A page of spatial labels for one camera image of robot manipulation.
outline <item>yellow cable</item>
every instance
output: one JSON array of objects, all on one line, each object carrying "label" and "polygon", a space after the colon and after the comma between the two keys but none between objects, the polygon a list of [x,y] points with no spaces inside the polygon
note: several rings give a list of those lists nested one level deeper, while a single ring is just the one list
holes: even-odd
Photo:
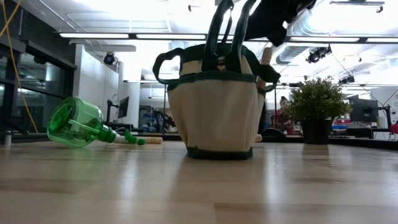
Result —
[{"label": "yellow cable", "polygon": [[[2,5],[2,12],[3,12],[3,14],[4,14],[4,20],[6,21],[6,20],[7,20],[6,5],[5,5],[4,2],[3,2],[3,5]],[[16,65],[16,63],[15,63],[14,52],[13,52],[13,50],[12,50],[12,43],[11,43],[10,33],[9,33],[9,30],[8,30],[8,23],[9,23],[9,21],[7,21],[7,24],[6,24],[6,26],[5,26],[5,28],[4,28],[3,30],[6,30],[6,31],[7,31],[8,42],[9,42],[9,45],[10,45],[11,59],[12,59],[12,64],[13,64],[13,66],[14,66],[15,76],[17,77],[18,87],[19,87],[19,89],[21,90],[21,97],[22,97],[22,100],[24,101],[27,114],[29,115],[30,121],[32,122],[33,127],[35,128],[36,133],[39,133],[39,131],[37,130],[35,121],[33,120],[33,117],[32,117],[32,115],[30,114],[29,108],[28,108],[27,103],[26,103],[26,100],[25,100],[24,92],[22,91],[21,81],[19,80],[19,75],[18,75],[18,71],[17,71],[17,65]]]},{"label": "yellow cable", "polygon": [[[10,18],[9,18],[8,20],[7,20],[6,13],[3,12],[3,13],[4,13],[4,21],[7,21],[7,22],[6,22],[6,25],[4,26],[4,28],[2,29],[2,31],[0,32],[0,37],[2,36],[2,34],[4,33],[4,31],[6,31],[6,29],[8,29],[8,25],[10,24],[10,22],[12,21],[12,18],[14,18],[15,14],[17,13],[18,8],[19,8],[19,5],[21,5],[21,1],[22,1],[22,0],[19,0],[19,1],[18,1],[17,6],[16,6],[15,9],[14,9],[14,12],[12,12],[12,14],[11,14],[11,16],[10,16]],[[2,2],[2,5],[3,5],[3,7],[6,7],[6,3],[4,2],[4,0],[3,0],[3,2]]]}]

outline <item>wood grain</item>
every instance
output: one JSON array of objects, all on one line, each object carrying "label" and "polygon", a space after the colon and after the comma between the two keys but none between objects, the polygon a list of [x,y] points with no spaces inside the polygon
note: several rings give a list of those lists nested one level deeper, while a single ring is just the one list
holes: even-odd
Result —
[{"label": "wood grain", "polygon": [[181,142],[0,149],[0,223],[397,223],[398,154],[257,143],[196,161]]}]

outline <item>computer monitor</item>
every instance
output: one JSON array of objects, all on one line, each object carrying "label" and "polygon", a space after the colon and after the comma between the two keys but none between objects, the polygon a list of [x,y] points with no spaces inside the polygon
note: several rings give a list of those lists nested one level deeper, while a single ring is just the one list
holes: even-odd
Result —
[{"label": "computer monitor", "polygon": [[124,98],[119,103],[119,113],[118,118],[123,118],[127,116],[127,109],[129,107],[129,97]]},{"label": "computer monitor", "polygon": [[376,100],[364,100],[357,97],[349,98],[352,106],[350,120],[356,122],[377,122],[379,109]]}]

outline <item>person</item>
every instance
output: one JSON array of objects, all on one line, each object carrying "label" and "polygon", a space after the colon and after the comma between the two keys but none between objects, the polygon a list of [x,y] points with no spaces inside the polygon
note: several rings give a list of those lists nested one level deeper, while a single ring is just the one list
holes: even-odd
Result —
[{"label": "person", "polygon": [[286,112],[289,107],[289,101],[286,97],[282,96],[280,99],[280,109],[277,110],[276,116],[274,117],[274,124],[277,124],[277,129],[287,132],[288,135],[294,134],[293,119]]}]

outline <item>green spray bottle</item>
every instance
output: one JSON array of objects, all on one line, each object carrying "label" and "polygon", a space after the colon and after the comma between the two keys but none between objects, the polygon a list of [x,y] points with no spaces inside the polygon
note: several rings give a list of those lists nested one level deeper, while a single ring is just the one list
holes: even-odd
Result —
[{"label": "green spray bottle", "polygon": [[71,147],[85,147],[94,140],[108,143],[144,145],[146,141],[131,135],[125,136],[104,125],[101,110],[79,97],[71,96],[63,100],[52,113],[47,125],[47,136]]}]

